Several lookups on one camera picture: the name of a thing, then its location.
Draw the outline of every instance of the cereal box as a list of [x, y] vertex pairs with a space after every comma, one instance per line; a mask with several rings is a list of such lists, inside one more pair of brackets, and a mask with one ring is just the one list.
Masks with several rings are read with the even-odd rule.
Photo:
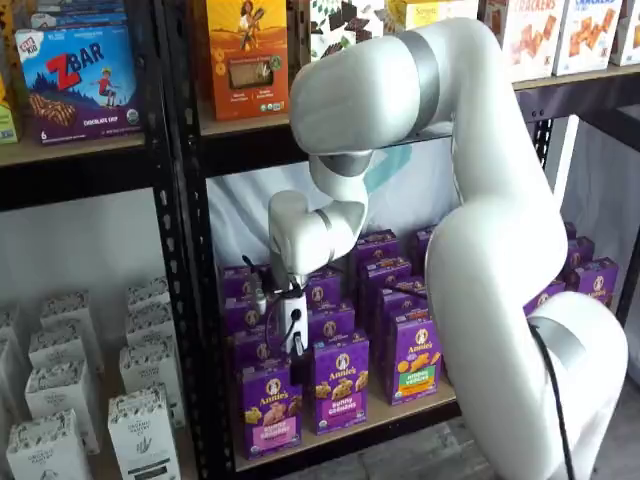
[[180, 480], [180, 464], [162, 386], [110, 399], [108, 418], [123, 480]]
[[16, 41], [42, 144], [140, 130], [126, 25], [20, 30]]
[[207, 0], [218, 120], [273, 115], [289, 107], [284, 0]]
[[640, 63], [640, 2], [637, 0], [622, 0], [611, 62], [616, 65]]
[[300, 444], [302, 386], [290, 381], [290, 361], [271, 359], [242, 371], [244, 444], [248, 458]]
[[551, 75], [564, 2], [487, 0], [484, 23], [498, 38], [512, 82]]
[[556, 293], [564, 292], [565, 283], [562, 280], [554, 279], [542, 292], [533, 297], [533, 299], [524, 306], [524, 314], [531, 314], [536, 308], [553, 297]]
[[414, 308], [427, 308], [427, 288], [424, 278], [421, 276], [407, 277], [396, 283], [396, 288], [424, 295], [420, 298], [409, 293], [391, 290], [389, 288], [381, 288], [377, 292], [376, 307], [373, 319], [373, 338], [374, 342], [374, 358], [378, 361], [383, 359], [384, 355], [384, 339], [389, 333], [388, 315], [399, 309], [411, 310]]
[[553, 73], [607, 68], [622, 0], [566, 0]]
[[309, 344], [346, 335], [355, 329], [356, 312], [351, 300], [324, 303], [309, 311]]
[[89, 301], [87, 290], [51, 297], [42, 306], [40, 323], [47, 328], [69, 319], [80, 320], [82, 341], [90, 357], [89, 366], [104, 372], [100, 332], [91, 318]]
[[95, 382], [86, 362], [80, 360], [33, 369], [25, 397], [33, 418], [73, 410], [86, 452], [100, 453], [103, 420]]
[[340, 303], [340, 281], [340, 274], [331, 268], [312, 273], [305, 288], [307, 305], [313, 308], [325, 302]]
[[618, 265], [609, 257], [583, 263], [567, 275], [567, 290], [584, 293], [602, 303], [613, 294]]
[[362, 330], [316, 342], [312, 370], [318, 435], [367, 420], [369, 340]]
[[473, 18], [478, 0], [388, 0], [384, 31], [399, 33], [447, 18]]
[[569, 240], [567, 248], [567, 260], [562, 269], [563, 274], [569, 273], [583, 262], [589, 262], [593, 259], [594, 243], [587, 237], [578, 237], [575, 240]]
[[391, 405], [435, 393], [442, 349], [426, 309], [395, 318], [388, 338], [385, 390]]
[[14, 425], [7, 459], [16, 480], [93, 479], [73, 410]]

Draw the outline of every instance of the floor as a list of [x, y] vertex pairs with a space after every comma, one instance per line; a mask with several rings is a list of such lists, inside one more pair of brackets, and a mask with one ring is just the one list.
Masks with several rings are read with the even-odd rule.
[[[637, 480], [640, 387], [627, 381], [592, 480]], [[280, 480], [495, 480], [461, 419], [436, 425]]]

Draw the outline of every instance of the crackers box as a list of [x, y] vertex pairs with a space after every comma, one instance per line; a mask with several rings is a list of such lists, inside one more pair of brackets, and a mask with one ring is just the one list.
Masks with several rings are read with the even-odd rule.
[[217, 120], [289, 108], [285, 0], [207, 0]]
[[16, 42], [43, 145], [140, 130], [126, 25], [20, 30]]
[[248, 458], [300, 444], [302, 386], [292, 385], [288, 359], [267, 360], [242, 370], [240, 395]]
[[351, 300], [325, 303], [309, 311], [309, 344], [346, 335], [355, 329], [356, 312]]
[[109, 433], [123, 480], [180, 480], [180, 465], [162, 386], [109, 400]]
[[436, 393], [442, 348], [426, 309], [393, 319], [385, 362], [385, 391], [391, 405]]
[[164, 385], [169, 414], [175, 427], [184, 427], [184, 402], [173, 345], [167, 340], [152, 340], [120, 351], [120, 375], [127, 393]]
[[566, 0], [553, 73], [607, 68], [622, 0]]
[[567, 275], [567, 290], [609, 301], [618, 277], [618, 265], [609, 257], [583, 263]]
[[93, 479], [73, 410], [14, 425], [7, 459], [16, 480]]
[[553, 297], [557, 293], [564, 292], [565, 287], [566, 285], [562, 280], [554, 279], [542, 292], [533, 297], [533, 299], [524, 306], [524, 314], [528, 316], [536, 308], [549, 300], [550, 297]]
[[369, 340], [362, 330], [313, 345], [314, 423], [318, 435], [367, 420]]
[[25, 397], [33, 418], [73, 410], [88, 454], [100, 453], [104, 424], [92, 372], [83, 360], [34, 368]]
[[611, 63], [640, 63], [640, 1], [622, 0], [618, 28], [613, 37]]
[[80, 320], [82, 341], [89, 355], [89, 366], [104, 372], [104, 360], [100, 347], [100, 331], [90, 312], [89, 292], [83, 290], [49, 298], [42, 306], [40, 323], [47, 328], [64, 320]]
[[564, 3], [565, 0], [487, 0], [484, 23], [502, 47], [512, 82], [551, 75]]
[[314, 308], [322, 303], [340, 303], [341, 275], [331, 268], [321, 268], [309, 275], [305, 288], [307, 305]]

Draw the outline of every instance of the white box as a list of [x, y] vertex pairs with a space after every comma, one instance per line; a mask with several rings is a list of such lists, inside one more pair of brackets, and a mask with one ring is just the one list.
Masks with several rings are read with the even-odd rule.
[[152, 340], [124, 347], [120, 352], [120, 374], [127, 393], [164, 385], [173, 425], [185, 425], [178, 363], [170, 341]]
[[564, 3], [565, 0], [487, 0], [484, 23], [502, 47], [512, 82], [551, 75]]
[[31, 369], [29, 363], [29, 323], [21, 315], [17, 304], [0, 306], [0, 338], [6, 338], [14, 344], [15, 350], [24, 360], [24, 366]]
[[607, 68], [622, 0], [567, 0], [553, 73]]
[[127, 288], [127, 306], [130, 311], [152, 302], [167, 303], [170, 300], [169, 283], [165, 276], [156, 277], [145, 284]]
[[89, 366], [98, 372], [104, 372], [104, 361], [96, 326], [89, 311], [89, 292], [68, 293], [47, 300], [42, 306], [40, 322], [47, 328], [63, 320], [77, 319], [82, 325], [82, 338], [85, 342], [87, 355], [90, 357]]
[[65, 320], [31, 336], [29, 359], [33, 368], [52, 367], [59, 363], [87, 359], [82, 327], [78, 320]]
[[15, 425], [7, 459], [16, 480], [93, 480], [73, 410]]
[[24, 387], [29, 374], [14, 350], [13, 343], [0, 340], [0, 394], [17, 422], [29, 420], [29, 407], [24, 400]]
[[180, 480], [163, 387], [112, 398], [108, 422], [123, 480]]
[[92, 374], [82, 360], [36, 368], [31, 372], [25, 390], [33, 418], [72, 409], [85, 451], [91, 455], [100, 453], [104, 433]]
[[611, 63], [640, 63], [640, 1], [623, 0], [618, 29], [613, 37]]

